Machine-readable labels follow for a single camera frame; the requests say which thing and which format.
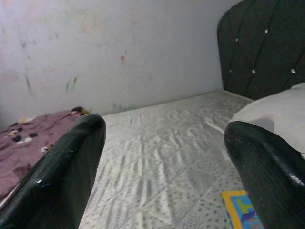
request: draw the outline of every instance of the dark gray headboard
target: dark gray headboard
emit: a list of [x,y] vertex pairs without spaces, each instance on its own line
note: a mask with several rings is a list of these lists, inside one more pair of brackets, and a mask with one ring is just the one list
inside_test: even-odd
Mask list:
[[225,90],[259,99],[305,82],[305,0],[244,0],[217,33]]

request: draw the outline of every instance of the mattress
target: mattress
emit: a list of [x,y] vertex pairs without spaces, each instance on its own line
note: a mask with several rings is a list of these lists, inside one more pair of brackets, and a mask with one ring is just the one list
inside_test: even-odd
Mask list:
[[217,91],[103,117],[105,148],[79,228],[230,228],[220,194],[243,186],[224,129],[251,101]]

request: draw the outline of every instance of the white wall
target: white wall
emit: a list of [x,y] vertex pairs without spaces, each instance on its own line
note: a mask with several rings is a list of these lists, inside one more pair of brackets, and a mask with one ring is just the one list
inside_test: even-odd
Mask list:
[[1,0],[0,128],[79,105],[109,114],[221,89],[216,27],[235,3]]

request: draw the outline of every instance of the headboard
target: headboard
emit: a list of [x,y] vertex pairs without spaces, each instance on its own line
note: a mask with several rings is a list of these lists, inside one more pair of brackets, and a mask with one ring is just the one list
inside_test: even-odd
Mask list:
[[305,1],[244,0],[218,24],[224,89],[260,99],[305,82]]

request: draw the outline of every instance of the purple blanket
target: purple blanket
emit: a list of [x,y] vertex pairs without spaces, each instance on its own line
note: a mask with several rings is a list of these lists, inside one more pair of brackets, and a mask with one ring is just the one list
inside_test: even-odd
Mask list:
[[15,123],[0,133],[0,200],[6,197],[30,168],[84,114],[81,109],[39,116]]

